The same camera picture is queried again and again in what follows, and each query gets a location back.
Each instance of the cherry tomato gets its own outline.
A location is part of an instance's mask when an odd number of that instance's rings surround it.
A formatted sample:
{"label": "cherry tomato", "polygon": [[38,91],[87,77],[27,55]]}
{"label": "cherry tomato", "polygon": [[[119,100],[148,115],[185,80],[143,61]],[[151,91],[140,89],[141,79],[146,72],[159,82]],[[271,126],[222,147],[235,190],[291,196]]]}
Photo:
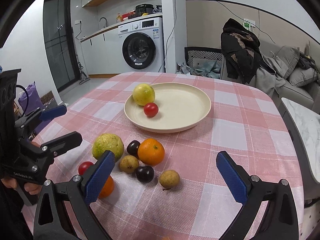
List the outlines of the cherry tomato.
{"label": "cherry tomato", "polygon": [[147,117],[154,117],[159,112],[159,108],[155,103],[148,103],[143,108],[144,113]]}
{"label": "cherry tomato", "polygon": [[93,165],[92,162],[84,162],[84,163],[81,163],[79,165],[79,168],[78,168],[78,173],[79,175],[83,175],[85,173],[85,171],[91,166]]}

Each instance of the black plum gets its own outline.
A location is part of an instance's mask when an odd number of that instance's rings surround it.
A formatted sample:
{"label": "black plum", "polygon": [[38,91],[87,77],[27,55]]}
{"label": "black plum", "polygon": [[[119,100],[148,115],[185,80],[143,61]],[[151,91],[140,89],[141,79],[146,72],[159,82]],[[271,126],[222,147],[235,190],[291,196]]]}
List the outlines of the black plum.
{"label": "black plum", "polygon": [[140,143],[138,141],[132,141],[131,143],[129,143],[128,147],[127,147],[127,152],[130,155],[133,156],[138,156],[138,148],[140,146]]}
{"label": "black plum", "polygon": [[150,166],[145,167],[138,167],[136,168],[136,177],[138,181],[141,183],[148,183],[153,180],[153,177],[155,176],[155,171]]}

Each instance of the yellow-green fruit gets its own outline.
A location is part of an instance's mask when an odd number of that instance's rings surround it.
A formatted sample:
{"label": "yellow-green fruit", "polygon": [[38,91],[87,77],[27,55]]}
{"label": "yellow-green fruit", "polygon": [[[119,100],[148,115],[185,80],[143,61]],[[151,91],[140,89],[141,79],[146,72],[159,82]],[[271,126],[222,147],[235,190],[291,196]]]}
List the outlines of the yellow-green fruit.
{"label": "yellow-green fruit", "polygon": [[145,106],[148,103],[153,103],[156,99],[155,91],[148,84],[139,84],[132,92],[133,100],[139,106]]}
{"label": "yellow-green fruit", "polygon": [[119,169],[125,173],[133,173],[139,167],[139,161],[132,155],[125,156],[119,163]]}
{"label": "yellow-green fruit", "polygon": [[104,133],[100,135],[94,142],[92,147],[92,156],[97,160],[105,151],[112,151],[118,161],[124,153],[124,145],[121,138],[112,133]]}
{"label": "yellow-green fruit", "polygon": [[167,170],[160,175],[159,182],[165,189],[170,189],[179,184],[180,176],[176,171]]}

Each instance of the tablecloth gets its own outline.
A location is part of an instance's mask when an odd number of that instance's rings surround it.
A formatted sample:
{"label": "tablecloth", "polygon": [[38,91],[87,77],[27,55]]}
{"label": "tablecloth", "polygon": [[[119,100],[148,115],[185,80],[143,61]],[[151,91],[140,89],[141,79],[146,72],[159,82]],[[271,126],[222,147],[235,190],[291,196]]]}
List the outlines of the tablecloth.
{"label": "tablecloth", "polygon": [[[189,84],[204,91],[212,102],[208,116],[196,127],[173,134],[135,127],[124,114],[126,99],[139,83],[163,82]],[[81,133],[83,142],[50,166],[47,178],[54,183],[70,180],[80,163],[95,162],[92,144],[102,133],[119,135],[125,147],[133,140],[142,142],[147,138],[155,138],[164,146],[165,159],[155,167],[156,178],[151,183],[141,184],[119,172],[116,165],[111,173],[115,190],[91,204],[114,240],[160,240],[164,236],[172,240],[219,239],[241,208],[215,164],[217,153],[222,150],[250,175],[270,182],[282,178],[289,181],[301,232],[304,201],[297,156],[276,106],[256,88],[182,74],[124,73],[79,99],[66,115],[54,119],[36,141],[43,143],[71,131]],[[176,188],[163,191],[157,177],[167,169],[176,170],[181,182]],[[265,207],[263,203],[247,239],[254,236]],[[25,207],[23,213],[32,229],[35,207]]]}

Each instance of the plate rim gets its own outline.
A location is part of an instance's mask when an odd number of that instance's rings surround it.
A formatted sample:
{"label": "plate rim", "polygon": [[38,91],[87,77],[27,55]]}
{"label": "plate rim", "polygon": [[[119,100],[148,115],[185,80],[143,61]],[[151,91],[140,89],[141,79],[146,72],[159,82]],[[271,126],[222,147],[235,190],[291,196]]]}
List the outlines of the plate rim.
{"label": "plate rim", "polygon": [[[190,127],[190,125],[187,125],[187,126],[183,126],[183,127],[179,127],[179,128],[161,129],[161,130],[171,131],[171,130],[176,130],[176,129],[179,129],[179,130],[182,129],[181,131],[185,131],[185,130],[191,129],[191,128],[195,127],[196,125],[198,125],[198,124],[199,124],[204,118],[206,118],[206,117],[208,116],[208,114],[210,113],[211,108],[212,108],[211,99],[209,98],[209,96],[207,95],[207,93],[205,93],[204,91],[202,91],[200,88],[197,88],[197,87],[192,86],[192,85],[189,85],[189,84],[178,83],[178,82],[163,82],[163,83],[152,84],[152,85],[150,85],[150,86],[152,87],[153,85],[161,85],[161,84],[181,84],[181,85],[185,85],[185,86],[189,86],[189,87],[196,88],[196,89],[200,90],[202,93],[204,93],[204,94],[206,95],[206,97],[208,98],[209,102],[210,102],[210,108],[209,108],[208,112],[204,115],[204,117],[202,117],[199,121],[197,121],[194,126],[191,126],[191,127]],[[134,125],[136,125],[136,126],[139,127],[140,129],[145,130],[145,129],[141,128],[141,127],[144,127],[143,125],[138,124],[138,123],[136,123],[135,121],[133,121],[133,120],[127,115],[127,112],[125,111],[125,106],[126,106],[128,100],[129,100],[131,97],[132,97],[132,93],[131,93],[131,95],[127,98],[127,100],[126,100],[125,103],[124,103],[124,107],[123,107],[124,114],[125,114],[125,116],[130,120],[130,122],[132,122]],[[145,128],[146,128],[146,129],[157,130],[156,128],[148,128],[148,127],[145,127]]]}

